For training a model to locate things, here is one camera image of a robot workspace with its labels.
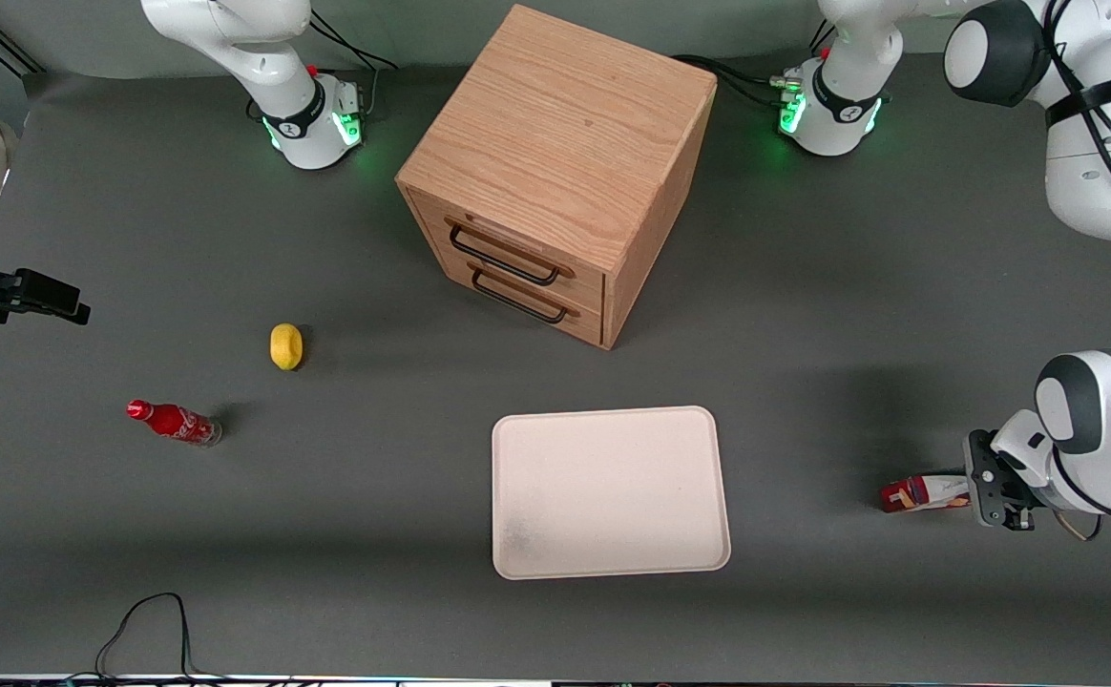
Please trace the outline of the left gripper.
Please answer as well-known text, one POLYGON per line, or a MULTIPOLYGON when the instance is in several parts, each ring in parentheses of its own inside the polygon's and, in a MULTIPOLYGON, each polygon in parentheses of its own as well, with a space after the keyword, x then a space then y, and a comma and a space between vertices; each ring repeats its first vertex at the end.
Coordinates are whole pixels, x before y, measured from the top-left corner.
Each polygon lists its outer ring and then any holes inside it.
POLYGON ((964 441, 967 494, 975 522, 1009 531, 1034 531, 1038 504, 1060 509, 1055 445, 1031 409, 1020 409, 995 432, 972 430, 964 441), (999 461, 1009 475, 999 484, 999 461), (1005 509, 1002 522, 1002 508, 1005 509))

